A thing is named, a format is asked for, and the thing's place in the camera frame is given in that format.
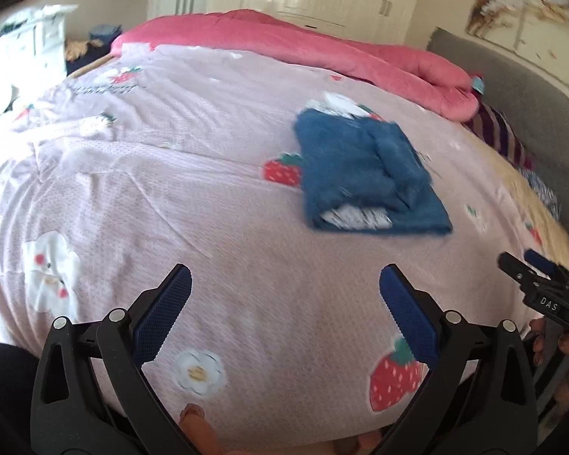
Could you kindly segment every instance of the blue gripper pad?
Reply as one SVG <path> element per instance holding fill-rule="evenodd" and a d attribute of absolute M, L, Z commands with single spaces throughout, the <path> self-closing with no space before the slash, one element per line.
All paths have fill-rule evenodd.
<path fill-rule="evenodd" d="M 543 271 L 548 277 L 553 278 L 556 274 L 556 264 L 538 252 L 527 250 L 525 252 L 525 261 L 529 265 L 533 265 L 537 270 Z"/>
<path fill-rule="evenodd" d="M 396 265 L 388 265 L 382 270 L 379 292 L 407 340 L 413 357 L 435 369 L 439 358 L 438 335 L 414 298 L 414 291 Z"/>
<path fill-rule="evenodd" d="M 158 296 L 133 332 L 133 361 L 137 367 L 155 360 L 174 321 L 192 293 L 192 274 L 178 264 L 160 284 Z"/>

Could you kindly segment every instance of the patterned fabric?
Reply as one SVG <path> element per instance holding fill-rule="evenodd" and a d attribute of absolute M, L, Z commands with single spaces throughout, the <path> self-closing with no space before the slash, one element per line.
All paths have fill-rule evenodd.
<path fill-rule="evenodd" d="M 519 172 L 527 180 L 531 189 L 537 193 L 539 199 L 550 211 L 554 219 L 556 221 L 561 220 L 561 206 L 552 189 L 546 186 L 546 183 L 543 182 L 535 171 L 520 168 Z"/>
<path fill-rule="evenodd" d="M 478 113 L 464 126 L 497 150 L 514 167 L 533 169 L 525 147 L 516 138 L 505 114 L 481 102 Z"/>

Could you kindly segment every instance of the clothes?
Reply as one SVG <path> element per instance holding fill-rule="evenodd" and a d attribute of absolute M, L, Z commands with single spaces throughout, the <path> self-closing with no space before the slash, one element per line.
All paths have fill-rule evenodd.
<path fill-rule="evenodd" d="M 297 118 L 304 211 L 317 229 L 448 234 L 431 177 L 395 123 L 308 109 Z"/>
<path fill-rule="evenodd" d="M 558 198 L 551 188 L 546 186 L 546 183 L 538 176 L 535 171 L 520 168 L 520 174 L 526 179 L 531 186 L 531 189 L 537 193 L 537 196 L 552 214 L 556 221 L 561 220 L 561 206 L 558 203 Z"/>
<path fill-rule="evenodd" d="M 514 135 L 505 114 L 485 104 L 480 94 L 475 95 L 479 100 L 478 112 L 470 121 L 464 123 L 464 126 L 497 150 L 514 167 L 533 169 L 525 147 Z"/>
<path fill-rule="evenodd" d="M 31 396 L 38 358 L 0 344 L 0 455 L 35 455 L 30 448 Z M 129 422 L 109 408 L 116 427 L 134 436 Z"/>

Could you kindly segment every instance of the fingernail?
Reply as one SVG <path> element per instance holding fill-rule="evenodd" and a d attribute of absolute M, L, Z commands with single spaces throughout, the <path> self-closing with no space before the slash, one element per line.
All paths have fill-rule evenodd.
<path fill-rule="evenodd" d="M 181 418 L 183 419 L 188 414 L 195 414 L 204 419 L 204 409 L 195 403 L 189 403 L 185 406 L 185 409 L 181 412 Z"/>

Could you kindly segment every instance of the pink blanket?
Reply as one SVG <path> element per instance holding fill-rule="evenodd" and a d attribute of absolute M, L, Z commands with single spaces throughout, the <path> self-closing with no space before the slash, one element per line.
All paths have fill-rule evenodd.
<path fill-rule="evenodd" d="M 452 121 L 468 121 L 478 109 L 469 75 L 444 58 L 402 46 L 364 44 L 320 35 L 253 10 L 150 20 L 114 41 L 252 51 L 296 65 L 326 68 L 373 83 Z"/>

